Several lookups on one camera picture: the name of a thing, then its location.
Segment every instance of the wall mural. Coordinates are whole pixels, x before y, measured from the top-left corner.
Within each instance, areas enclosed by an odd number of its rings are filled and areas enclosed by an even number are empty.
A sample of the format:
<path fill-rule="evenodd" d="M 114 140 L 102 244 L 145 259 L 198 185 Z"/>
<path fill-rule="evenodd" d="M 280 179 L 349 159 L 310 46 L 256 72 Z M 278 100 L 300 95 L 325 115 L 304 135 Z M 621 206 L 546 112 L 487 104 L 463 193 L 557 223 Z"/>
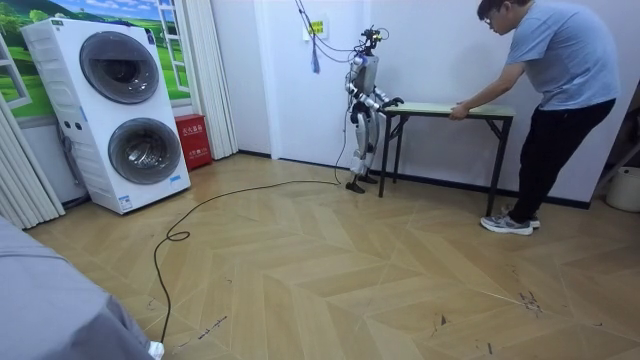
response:
<path fill-rule="evenodd" d="M 170 11 L 166 11 L 165 14 L 167 30 L 173 34 L 175 33 L 173 16 Z M 171 100 L 189 98 L 189 93 L 178 90 L 155 0 L 0 0 L 0 32 L 33 101 L 31 104 L 14 109 L 15 117 L 54 114 L 44 85 L 20 33 L 21 27 L 54 16 L 87 21 L 124 20 L 151 30 L 156 38 L 169 98 Z M 175 60 L 182 61 L 180 44 L 172 41 L 171 46 Z M 181 83 L 186 84 L 186 77 L 186 73 L 180 73 Z M 17 95 L 6 71 L 0 71 L 0 92 L 5 99 L 11 99 Z"/>

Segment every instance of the gray sleeve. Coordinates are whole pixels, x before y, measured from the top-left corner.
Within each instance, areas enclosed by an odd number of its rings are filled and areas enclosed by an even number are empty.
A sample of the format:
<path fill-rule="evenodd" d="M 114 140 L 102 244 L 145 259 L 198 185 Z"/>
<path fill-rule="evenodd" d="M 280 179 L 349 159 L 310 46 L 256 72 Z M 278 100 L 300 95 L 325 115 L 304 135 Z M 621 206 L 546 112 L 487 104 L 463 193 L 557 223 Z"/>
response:
<path fill-rule="evenodd" d="M 507 65 L 544 57 L 554 31 L 539 19 L 524 19 L 513 34 Z"/>

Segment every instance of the washing machine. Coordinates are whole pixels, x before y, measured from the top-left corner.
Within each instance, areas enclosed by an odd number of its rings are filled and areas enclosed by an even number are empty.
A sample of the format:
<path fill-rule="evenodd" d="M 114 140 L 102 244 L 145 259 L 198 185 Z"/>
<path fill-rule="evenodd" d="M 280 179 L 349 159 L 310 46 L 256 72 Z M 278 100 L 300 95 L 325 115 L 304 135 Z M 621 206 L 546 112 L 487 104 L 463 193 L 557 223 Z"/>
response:
<path fill-rule="evenodd" d="M 124 214 L 191 185 L 150 31 L 48 19 L 22 34 L 95 203 Z"/>

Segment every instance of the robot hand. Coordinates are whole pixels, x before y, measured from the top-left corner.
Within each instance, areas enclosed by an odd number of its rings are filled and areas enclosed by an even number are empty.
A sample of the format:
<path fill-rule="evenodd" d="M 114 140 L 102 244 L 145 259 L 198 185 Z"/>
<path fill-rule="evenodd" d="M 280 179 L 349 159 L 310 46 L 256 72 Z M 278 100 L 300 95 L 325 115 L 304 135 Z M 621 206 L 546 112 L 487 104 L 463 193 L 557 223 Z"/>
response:
<path fill-rule="evenodd" d="M 389 100 L 384 104 L 382 104 L 381 108 L 386 109 L 390 106 L 398 106 L 399 104 L 404 104 L 404 100 L 402 100 L 402 98 L 399 98 L 399 97 L 394 97 L 392 100 Z"/>

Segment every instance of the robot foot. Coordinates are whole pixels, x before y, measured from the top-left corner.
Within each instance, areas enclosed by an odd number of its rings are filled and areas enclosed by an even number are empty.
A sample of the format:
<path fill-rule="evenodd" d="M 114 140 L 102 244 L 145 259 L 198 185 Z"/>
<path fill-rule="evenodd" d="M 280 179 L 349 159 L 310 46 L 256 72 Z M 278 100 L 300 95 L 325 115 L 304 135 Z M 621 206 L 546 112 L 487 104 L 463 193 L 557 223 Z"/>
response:
<path fill-rule="evenodd" d="M 367 184 L 377 184 L 378 183 L 378 180 L 372 178 L 371 176 L 369 176 L 369 174 L 360 175 L 358 177 L 358 181 L 362 181 L 362 182 L 367 183 Z"/>
<path fill-rule="evenodd" d="M 347 190 L 351 190 L 356 194 L 364 194 L 364 189 L 361 188 L 355 182 L 347 183 L 347 185 L 345 187 L 347 188 Z"/>

